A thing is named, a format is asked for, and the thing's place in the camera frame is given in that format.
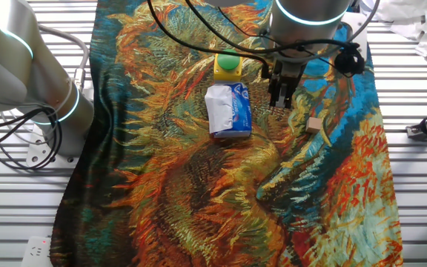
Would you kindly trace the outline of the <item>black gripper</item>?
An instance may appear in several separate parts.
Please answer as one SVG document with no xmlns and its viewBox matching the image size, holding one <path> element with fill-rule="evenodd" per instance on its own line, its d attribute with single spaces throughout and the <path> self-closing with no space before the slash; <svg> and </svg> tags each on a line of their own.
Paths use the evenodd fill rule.
<svg viewBox="0 0 427 267">
<path fill-rule="evenodd" d="M 278 58 L 274 59 L 268 84 L 271 107 L 279 107 L 280 95 L 281 107 L 291 109 L 292 96 L 299 85 L 304 70 L 305 63 L 291 63 Z"/>
</svg>

